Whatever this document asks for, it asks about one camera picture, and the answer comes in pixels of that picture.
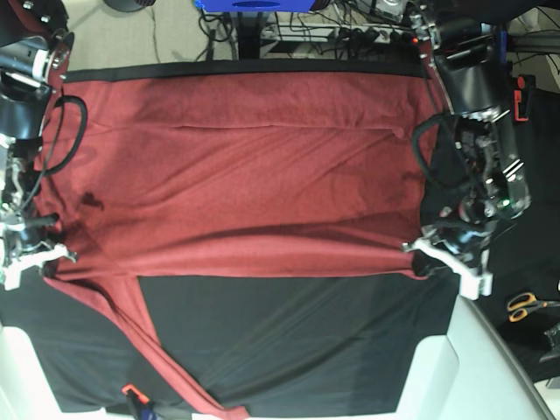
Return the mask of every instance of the orange scissors handle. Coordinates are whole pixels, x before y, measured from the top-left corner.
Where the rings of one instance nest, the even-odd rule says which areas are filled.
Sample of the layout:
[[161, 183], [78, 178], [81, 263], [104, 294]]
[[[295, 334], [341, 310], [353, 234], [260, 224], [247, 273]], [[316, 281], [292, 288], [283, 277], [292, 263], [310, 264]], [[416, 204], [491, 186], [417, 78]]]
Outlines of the orange scissors handle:
[[509, 322], [519, 322], [522, 319], [525, 319], [526, 317], [529, 316], [529, 312], [526, 309], [517, 309], [513, 312], [509, 313], [508, 319]]
[[513, 312], [537, 302], [536, 296], [530, 291], [522, 293], [507, 303], [507, 311]]

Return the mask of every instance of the black border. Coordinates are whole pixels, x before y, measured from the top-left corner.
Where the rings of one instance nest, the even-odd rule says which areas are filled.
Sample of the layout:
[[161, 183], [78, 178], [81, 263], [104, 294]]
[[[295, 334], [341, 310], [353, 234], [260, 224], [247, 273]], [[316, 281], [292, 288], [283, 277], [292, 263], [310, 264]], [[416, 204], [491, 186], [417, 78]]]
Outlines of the black border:
[[147, 66], [79, 70], [69, 72], [66, 82], [132, 81], [162, 77], [204, 76], [216, 74], [331, 72], [392, 74], [422, 77], [421, 64], [338, 61], [335, 59], [247, 59], [205, 61], [200, 63], [167, 63]]

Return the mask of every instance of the red t-shirt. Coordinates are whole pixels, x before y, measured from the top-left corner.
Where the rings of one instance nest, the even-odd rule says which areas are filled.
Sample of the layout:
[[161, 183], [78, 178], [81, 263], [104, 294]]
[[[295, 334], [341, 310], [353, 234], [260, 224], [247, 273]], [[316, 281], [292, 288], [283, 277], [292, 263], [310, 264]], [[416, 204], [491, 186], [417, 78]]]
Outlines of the red t-shirt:
[[[80, 260], [60, 261], [46, 281], [113, 321], [201, 413], [248, 416], [222, 408], [162, 349], [138, 276], [412, 274], [400, 247], [420, 233], [424, 177], [410, 135], [433, 114], [422, 79], [244, 74], [91, 81], [66, 93], [86, 102], [87, 132], [37, 203], [61, 216]], [[51, 165], [79, 121], [66, 105]], [[434, 143], [432, 130], [427, 158]]]

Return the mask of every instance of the scissors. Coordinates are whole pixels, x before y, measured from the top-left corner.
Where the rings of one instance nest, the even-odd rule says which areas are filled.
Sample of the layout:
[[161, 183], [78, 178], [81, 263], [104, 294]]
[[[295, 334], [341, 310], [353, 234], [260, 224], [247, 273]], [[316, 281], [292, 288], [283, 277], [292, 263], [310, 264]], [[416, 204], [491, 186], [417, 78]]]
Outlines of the scissors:
[[528, 291], [514, 297], [507, 303], [509, 322], [519, 322], [533, 312], [540, 311], [544, 308], [554, 308], [558, 306], [560, 306], [560, 301], [539, 300], [533, 293]]

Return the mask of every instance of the floor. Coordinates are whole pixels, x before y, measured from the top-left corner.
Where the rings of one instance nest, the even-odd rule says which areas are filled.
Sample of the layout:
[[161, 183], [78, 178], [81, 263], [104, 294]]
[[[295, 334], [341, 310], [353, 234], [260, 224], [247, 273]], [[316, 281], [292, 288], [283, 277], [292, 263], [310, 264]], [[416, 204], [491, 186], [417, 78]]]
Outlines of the floor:
[[[198, 26], [199, 12], [190, 0], [160, 0], [135, 13], [114, 11], [103, 0], [66, 0], [65, 4], [69, 29], [76, 33], [71, 70], [194, 61], [207, 48], [207, 37]], [[560, 22], [560, 11], [546, 12]], [[281, 20], [288, 19], [285, 15], [280, 14]], [[327, 16], [336, 15], [329, 10]], [[512, 31], [557, 29], [537, 10], [528, 13], [524, 23], [513, 22]], [[214, 58], [231, 60], [230, 45], [215, 44]], [[515, 66], [514, 73], [536, 74], [539, 88], [560, 92], [560, 74], [552, 60], [560, 67], [558, 57], [535, 57]]]

